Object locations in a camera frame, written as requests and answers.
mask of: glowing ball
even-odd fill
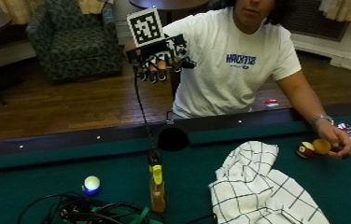
[[[90,175],[84,180],[84,184],[81,186],[82,192],[88,195],[93,195],[98,192],[100,189],[100,180],[96,176]]]

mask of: yellow ball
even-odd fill
[[[329,144],[329,142],[326,142],[324,139],[316,139],[312,142],[312,146],[314,148],[314,151],[317,154],[326,154],[329,152],[329,150],[332,149],[332,145]]]

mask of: hand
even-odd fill
[[[336,159],[345,159],[351,155],[351,139],[348,133],[334,127],[325,119],[317,120],[316,130],[320,138],[325,139],[332,147],[341,147],[341,151],[329,151],[328,155]]]

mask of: curtain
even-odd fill
[[[82,14],[101,13],[104,0],[78,0],[78,6]]]
[[[45,0],[0,0],[0,11],[8,13],[12,18],[12,24],[26,24],[37,6]],[[104,2],[113,3],[113,0],[77,0],[80,10],[84,14],[101,13]]]
[[[351,0],[322,0],[320,11],[329,20],[351,21]]]
[[[10,15],[13,24],[26,24],[44,0],[0,0],[0,10]]]

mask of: billiard ball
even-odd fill
[[[81,186],[82,192],[88,195],[93,195],[98,192],[100,189],[100,180],[96,176],[90,175],[84,180]]]
[[[314,148],[310,143],[301,142],[296,149],[297,155],[305,159],[310,159],[316,156]]]
[[[332,149],[332,145],[321,138],[312,142],[312,146],[317,154],[326,154]]]

